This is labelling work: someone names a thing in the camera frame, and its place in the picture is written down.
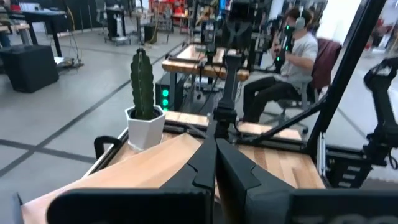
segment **office chair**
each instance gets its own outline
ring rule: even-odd
[[[337,61],[340,50],[341,44],[332,40],[319,38],[318,55],[311,74],[312,77],[302,81],[301,97],[277,101],[277,104],[282,108],[282,113],[274,114],[263,112],[263,114],[274,117],[263,124],[282,124],[290,119],[290,117],[286,115],[287,109],[301,109],[305,111],[311,107],[312,104],[316,103],[319,100],[319,94],[322,88],[329,86],[331,83],[331,71]],[[308,133],[307,125],[301,123],[297,123],[296,125],[303,127],[302,134]]]
[[[105,35],[105,27],[108,26],[106,22],[105,14],[105,0],[95,0],[95,6],[97,11],[96,21],[102,26],[102,32],[98,35]]]

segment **person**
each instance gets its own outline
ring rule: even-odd
[[[311,78],[313,64],[318,53],[318,42],[307,31],[308,23],[312,18],[311,14],[307,10],[303,10],[301,14],[300,10],[295,7],[286,13],[285,23],[294,27],[300,15],[305,20],[305,27],[294,32],[292,53],[285,53],[285,63],[281,74],[256,80],[244,87],[242,121],[258,123],[267,102],[284,98],[298,98],[302,80]],[[280,45],[275,38],[271,47],[273,60],[275,60],[278,50],[280,50]]]
[[[0,0],[0,12],[7,12],[6,4],[4,0]],[[12,25],[12,21],[6,13],[0,13],[0,24],[3,26]],[[0,44],[2,47],[10,47],[11,41],[8,37],[7,32],[0,32]]]

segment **black metal frame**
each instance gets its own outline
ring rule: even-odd
[[[344,90],[347,87],[356,64],[366,45],[368,40],[367,37],[371,35],[372,29],[384,7],[385,1],[386,0],[368,0],[366,3],[360,23],[354,32],[353,38],[348,44],[346,53],[340,63],[332,86],[321,101],[313,105],[310,109],[293,117],[286,123],[274,127],[266,133],[260,135],[241,133],[241,136],[236,138],[236,143],[307,154],[311,156],[314,163],[316,163],[318,137],[320,134],[325,133],[329,127],[331,119],[333,118],[341,97],[343,96]],[[320,111],[320,114],[312,130],[310,139],[307,142],[274,137],[275,134],[289,128],[291,125],[315,114],[318,111]],[[190,127],[194,127],[203,133],[205,133],[207,129],[207,126],[166,121],[164,132],[174,134],[189,133],[196,138],[203,137],[197,130]],[[121,142],[125,142],[127,140],[127,132],[123,133],[120,140]],[[118,153],[121,146],[121,144],[114,144],[107,154],[102,155],[104,159],[98,161],[96,166],[91,170],[91,173],[105,168],[113,156]],[[362,150],[331,145],[326,145],[326,164],[328,167],[326,177],[321,176],[326,186],[353,188],[357,188],[362,185],[372,169],[371,166],[373,164],[379,166],[385,165],[372,163],[370,159],[366,158]]]

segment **concrete floor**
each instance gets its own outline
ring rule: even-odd
[[[50,44],[47,38],[38,36],[39,43]],[[105,44],[98,32],[75,34],[75,38],[85,65],[63,72],[57,83],[33,94],[23,94],[13,91],[7,76],[0,75],[2,221],[9,217],[8,200],[12,192],[18,191],[26,202],[79,179],[95,161],[95,137],[118,136],[126,127],[124,109],[132,106],[129,64],[137,45]],[[159,34],[158,44],[147,49],[154,63],[155,80],[163,74],[164,55],[178,51],[184,39],[185,36],[172,34],[165,44],[165,35]],[[13,37],[12,42],[17,44],[20,40]],[[61,38],[60,43],[64,56],[76,57],[69,37]],[[327,143],[357,148],[366,143],[364,134],[374,129],[376,117],[371,95],[361,79],[381,59],[364,58],[358,63],[327,131]],[[391,88],[393,103],[398,97],[397,82]],[[242,100],[237,104],[239,115],[241,105]],[[269,103],[266,111],[280,112],[280,108]],[[316,118],[317,114],[303,123],[311,128]],[[371,176],[398,180],[398,173],[389,168],[376,170]]]

